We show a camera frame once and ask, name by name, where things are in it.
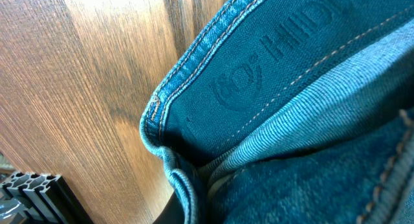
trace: brown wooden floor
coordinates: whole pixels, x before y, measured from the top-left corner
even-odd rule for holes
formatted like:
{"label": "brown wooden floor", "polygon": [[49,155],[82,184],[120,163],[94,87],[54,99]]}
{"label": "brown wooden floor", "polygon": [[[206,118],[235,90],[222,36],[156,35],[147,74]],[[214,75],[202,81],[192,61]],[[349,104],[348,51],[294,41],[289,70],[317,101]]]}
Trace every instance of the brown wooden floor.
{"label": "brown wooden floor", "polygon": [[95,223],[151,223],[172,189],[138,122],[225,0],[0,0],[0,151],[62,174]]}

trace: jeans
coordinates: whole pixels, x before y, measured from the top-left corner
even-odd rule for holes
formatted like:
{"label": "jeans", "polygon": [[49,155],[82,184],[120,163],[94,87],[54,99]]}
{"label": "jeans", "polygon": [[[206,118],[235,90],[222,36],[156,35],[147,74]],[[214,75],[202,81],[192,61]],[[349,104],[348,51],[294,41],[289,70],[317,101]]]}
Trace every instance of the jeans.
{"label": "jeans", "polygon": [[229,0],[141,121],[185,223],[412,223],[414,0]]}

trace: denim garment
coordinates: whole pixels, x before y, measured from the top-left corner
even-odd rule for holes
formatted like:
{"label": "denim garment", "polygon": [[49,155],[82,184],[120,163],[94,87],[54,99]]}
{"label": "denim garment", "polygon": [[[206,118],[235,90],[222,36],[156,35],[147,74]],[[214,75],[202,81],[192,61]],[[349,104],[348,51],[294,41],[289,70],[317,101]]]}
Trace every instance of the denim garment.
{"label": "denim garment", "polygon": [[184,222],[409,223],[413,17],[414,0],[229,0],[140,122]]}

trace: dark blue denim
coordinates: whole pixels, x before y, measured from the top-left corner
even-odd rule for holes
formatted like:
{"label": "dark blue denim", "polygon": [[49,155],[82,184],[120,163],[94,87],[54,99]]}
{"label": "dark blue denim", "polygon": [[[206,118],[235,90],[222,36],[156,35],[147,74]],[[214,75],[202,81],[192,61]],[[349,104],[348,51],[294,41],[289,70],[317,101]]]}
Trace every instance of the dark blue denim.
{"label": "dark blue denim", "polygon": [[140,123],[184,222],[409,223],[413,18],[414,0],[229,0]]}

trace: wooden table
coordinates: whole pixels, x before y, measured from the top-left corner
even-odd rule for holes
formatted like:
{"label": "wooden table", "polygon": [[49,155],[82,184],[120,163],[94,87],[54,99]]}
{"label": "wooden table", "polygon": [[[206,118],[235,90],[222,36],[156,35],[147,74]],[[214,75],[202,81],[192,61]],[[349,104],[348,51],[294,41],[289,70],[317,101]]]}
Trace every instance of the wooden table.
{"label": "wooden table", "polygon": [[225,1],[0,0],[0,151],[95,223],[151,223],[173,191],[138,122]]}

